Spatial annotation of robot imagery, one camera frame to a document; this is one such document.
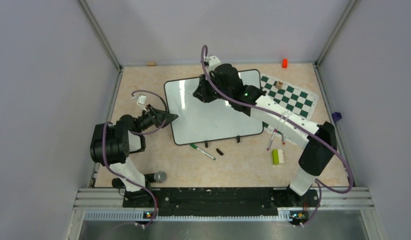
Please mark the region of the white whiteboard black frame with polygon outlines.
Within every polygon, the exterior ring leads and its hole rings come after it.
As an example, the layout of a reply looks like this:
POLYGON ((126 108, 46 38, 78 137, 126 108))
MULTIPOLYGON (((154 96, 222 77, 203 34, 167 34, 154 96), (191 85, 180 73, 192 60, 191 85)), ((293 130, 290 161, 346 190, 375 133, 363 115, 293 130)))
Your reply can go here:
POLYGON ((168 110, 178 115, 171 125, 176 145, 205 143, 236 137, 259 135, 263 123, 234 110, 230 103, 217 99, 203 103, 194 93, 199 77, 166 81, 163 85, 168 110))

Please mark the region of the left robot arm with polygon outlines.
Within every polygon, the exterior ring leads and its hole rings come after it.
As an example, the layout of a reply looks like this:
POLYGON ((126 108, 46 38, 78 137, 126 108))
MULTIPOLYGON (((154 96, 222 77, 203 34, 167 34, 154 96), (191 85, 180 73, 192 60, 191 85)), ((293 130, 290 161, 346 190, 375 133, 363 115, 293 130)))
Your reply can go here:
POLYGON ((130 155, 145 151, 145 130, 152 126, 162 129, 178 117, 177 114, 156 109, 149 104, 139 117, 126 114, 115 124, 102 123, 95 126, 90 143, 91 159, 111 170, 117 177, 112 180, 112 186, 124 188, 127 200, 135 199, 142 207, 152 204, 154 193, 149 190, 151 183, 164 182, 167 174, 163 171, 140 173, 130 155))

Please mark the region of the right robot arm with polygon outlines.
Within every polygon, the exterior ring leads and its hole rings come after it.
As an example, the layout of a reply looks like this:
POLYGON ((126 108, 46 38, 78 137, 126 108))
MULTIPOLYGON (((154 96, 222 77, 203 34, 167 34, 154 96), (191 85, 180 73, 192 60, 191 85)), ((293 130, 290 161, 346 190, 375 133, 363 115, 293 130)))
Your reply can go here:
POLYGON ((286 193, 291 205, 300 206, 307 200, 306 192, 338 152, 334 126, 327 121, 309 121, 280 106, 264 90, 244 84, 238 70, 229 63, 204 63, 202 69, 193 93, 195 98, 203 103, 226 100, 235 111, 268 124, 303 150, 299 169, 286 193))

